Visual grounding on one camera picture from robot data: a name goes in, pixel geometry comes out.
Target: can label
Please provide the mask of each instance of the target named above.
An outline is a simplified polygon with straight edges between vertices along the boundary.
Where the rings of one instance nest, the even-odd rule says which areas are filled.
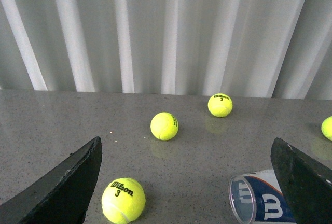
[[[232,177],[229,198],[241,224],[295,223],[273,170]]]

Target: blue and white label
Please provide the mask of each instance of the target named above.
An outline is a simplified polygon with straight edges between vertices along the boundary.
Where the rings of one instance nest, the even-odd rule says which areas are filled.
[[[257,209],[255,222],[295,223],[283,195],[275,187],[255,176],[244,178],[255,195]]]

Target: black angled block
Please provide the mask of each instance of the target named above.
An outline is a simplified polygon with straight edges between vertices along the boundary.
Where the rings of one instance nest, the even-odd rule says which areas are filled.
[[[332,170],[280,138],[271,162],[296,223],[332,223]]]
[[[96,137],[1,205],[0,223],[82,224],[101,161],[101,140]]]

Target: wilson logo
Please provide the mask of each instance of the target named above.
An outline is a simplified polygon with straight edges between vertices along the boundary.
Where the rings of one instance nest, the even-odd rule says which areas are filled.
[[[279,199],[272,194],[263,194],[265,214],[264,220],[280,218],[283,214],[283,211],[280,207]]]
[[[221,94],[215,95],[214,98],[220,98],[221,101],[223,101],[224,99],[228,99],[229,100],[229,97],[223,96]]]
[[[239,195],[241,203],[247,204],[253,202],[249,188],[245,183],[239,183]]]
[[[177,126],[177,120],[176,120],[176,118],[173,115],[172,115],[172,117],[173,117],[173,125]]]
[[[115,194],[116,197],[118,197],[118,196],[120,195],[121,191],[127,193],[127,194],[130,195],[131,197],[132,197],[133,194],[134,194],[134,192],[133,192],[132,190],[130,190],[130,189],[128,189],[128,188],[125,188],[125,187],[124,187],[124,184],[121,184],[121,183],[119,183],[118,181],[113,182],[112,185],[111,185],[111,187],[112,187],[112,188],[117,188],[117,189],[119,189],[119,190],[116,191],[116,194]]]

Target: speckled stone surface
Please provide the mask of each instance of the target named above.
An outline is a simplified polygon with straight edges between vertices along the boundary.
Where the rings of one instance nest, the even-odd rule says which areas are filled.
[[[0,90],[0,204],[100,136],[103,161],[85,223],[109,223],[101,195],[114,179],[132,177],[147,202],[135,223],[237,223],[228,181],[272,168],[280,137],[332,168],[332,142],[321,123],[331,101],[233,97],[226,118],[213,117],[208,96]],[[179,121],[170,141],[150,132],[153,116]]]

